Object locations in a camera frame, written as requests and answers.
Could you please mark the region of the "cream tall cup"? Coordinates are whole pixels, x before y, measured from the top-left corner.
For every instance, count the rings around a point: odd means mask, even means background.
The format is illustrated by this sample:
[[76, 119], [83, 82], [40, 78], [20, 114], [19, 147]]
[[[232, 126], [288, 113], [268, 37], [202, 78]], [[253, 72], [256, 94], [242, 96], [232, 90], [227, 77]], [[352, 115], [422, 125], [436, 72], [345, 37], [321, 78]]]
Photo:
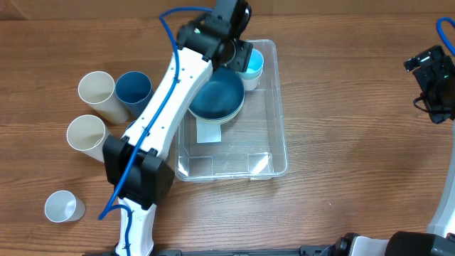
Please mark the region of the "cream tall cup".
[[82, 101], [112, 124], [122, 124], [129, 118], [126, 107], [115, 95], [113, 77], [104, 71], [86, 74], [79, 82], [78, 94]]
[[85, 114], [69, 124], [66, 139], [73, 149], [104, 163], [102, 148], [110, 134], [110, 130], [99, 117]]

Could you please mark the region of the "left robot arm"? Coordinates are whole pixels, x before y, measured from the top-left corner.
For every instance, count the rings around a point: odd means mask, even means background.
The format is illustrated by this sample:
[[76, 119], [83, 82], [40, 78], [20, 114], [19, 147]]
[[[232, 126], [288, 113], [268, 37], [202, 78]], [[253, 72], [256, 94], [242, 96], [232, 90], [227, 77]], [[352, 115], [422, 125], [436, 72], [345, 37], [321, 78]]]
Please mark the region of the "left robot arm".
[[99, 218], [121, 211], [115, 255], [150, 255], [156, 207], [175, 176], [166, 163], [178, 124], [198, 91], [218, 68], [246, 71], [252, 44], [240, 40], [252, 12], [201, 15], [178, 35], [164, 28], [173, 48], [168, 69], [148, 105], [121, 138], [108, 136], [102, 147], [107, 180], [114, 186]]

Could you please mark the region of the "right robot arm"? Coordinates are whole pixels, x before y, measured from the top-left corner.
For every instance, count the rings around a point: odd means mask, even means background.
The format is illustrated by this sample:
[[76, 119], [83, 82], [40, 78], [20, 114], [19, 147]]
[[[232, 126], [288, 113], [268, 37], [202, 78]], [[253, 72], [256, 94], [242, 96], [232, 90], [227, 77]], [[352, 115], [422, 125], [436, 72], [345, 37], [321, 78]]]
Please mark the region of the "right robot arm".
[[[454, 119], [454, 63], [441, 53], [422, 53], [404, 63], [412, 71], [422, 93], [424, 112], [439, 124]], [[454, 159], [451, 159], [444, 191], [426, 233], [399, 231], [388, 240], [355, 233], [339, 238], [322, 255], [453, 255], [454, 254]]]

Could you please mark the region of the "mint green small cup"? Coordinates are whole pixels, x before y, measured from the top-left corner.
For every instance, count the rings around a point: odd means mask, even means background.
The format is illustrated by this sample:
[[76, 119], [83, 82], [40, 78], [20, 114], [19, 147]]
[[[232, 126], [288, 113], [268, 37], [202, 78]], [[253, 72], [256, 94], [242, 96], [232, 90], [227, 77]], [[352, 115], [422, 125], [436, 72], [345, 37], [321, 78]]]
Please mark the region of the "mint green small cup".
[[253, 70], [248, 68], [246, 72], [238, 72], [238, 75], [243, 80], [255, 80], [262, 74], [262, 70]]

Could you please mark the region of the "light blue small cup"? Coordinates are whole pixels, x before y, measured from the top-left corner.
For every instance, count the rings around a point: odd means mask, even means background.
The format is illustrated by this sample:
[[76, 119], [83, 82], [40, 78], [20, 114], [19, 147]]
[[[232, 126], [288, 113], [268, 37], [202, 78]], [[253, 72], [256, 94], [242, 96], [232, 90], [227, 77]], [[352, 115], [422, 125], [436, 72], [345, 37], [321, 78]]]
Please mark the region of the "light blue small cup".
[[264, 57], [260, 51], [256, 48], [252, 49], [252, 53], [250, 56], [250, 61], [248, 63], [247, 69], [251, 68], [253, 70], [262, 70], [264, 65]]

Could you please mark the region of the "pink small cup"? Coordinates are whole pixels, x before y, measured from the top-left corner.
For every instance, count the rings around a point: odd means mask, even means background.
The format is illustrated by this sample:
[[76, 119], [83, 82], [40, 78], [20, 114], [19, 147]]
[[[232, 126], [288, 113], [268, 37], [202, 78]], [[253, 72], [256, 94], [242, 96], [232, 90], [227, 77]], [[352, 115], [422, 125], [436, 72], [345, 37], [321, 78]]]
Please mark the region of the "pink small cup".
[[252, 79], [242, 79], [242, 84], [245, 91], [252, 91], [259, 85], [260, 77]]

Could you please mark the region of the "dark blue bowl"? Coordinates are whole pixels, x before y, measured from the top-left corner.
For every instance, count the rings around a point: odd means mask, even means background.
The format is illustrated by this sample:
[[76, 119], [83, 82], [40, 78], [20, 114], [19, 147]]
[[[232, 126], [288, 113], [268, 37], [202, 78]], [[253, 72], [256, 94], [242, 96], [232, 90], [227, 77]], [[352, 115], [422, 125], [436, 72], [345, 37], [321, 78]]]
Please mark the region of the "dark blue bowl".
[[244, 99], [240, 76], [234, 70], [220, 68], [198, 91], [188, 109], [202, 119], [221, 120], [234, 114]]

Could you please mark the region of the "dark blue tall cup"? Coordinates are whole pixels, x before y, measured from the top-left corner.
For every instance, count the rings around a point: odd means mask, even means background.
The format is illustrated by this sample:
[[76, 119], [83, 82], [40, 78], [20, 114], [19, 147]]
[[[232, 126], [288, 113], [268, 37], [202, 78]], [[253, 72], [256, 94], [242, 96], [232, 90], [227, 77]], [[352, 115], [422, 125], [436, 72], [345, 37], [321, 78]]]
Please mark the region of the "dark blue tall cup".
[[115, 83], [115, 94], [125, 107], [139, 117], [153, 96], [149, 77], [138, 71], [123, 74]]

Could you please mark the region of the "grey small cup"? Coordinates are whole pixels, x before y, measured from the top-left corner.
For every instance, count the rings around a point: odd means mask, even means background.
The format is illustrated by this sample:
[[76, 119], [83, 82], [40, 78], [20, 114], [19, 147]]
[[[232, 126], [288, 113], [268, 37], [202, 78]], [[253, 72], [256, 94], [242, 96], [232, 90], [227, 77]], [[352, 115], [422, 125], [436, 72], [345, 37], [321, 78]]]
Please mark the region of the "grey small cup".
[[72, 222], [81, 219], [85, 204], [70, 191], [56, 191], [45, 202], [45, 216], [53, 223]]

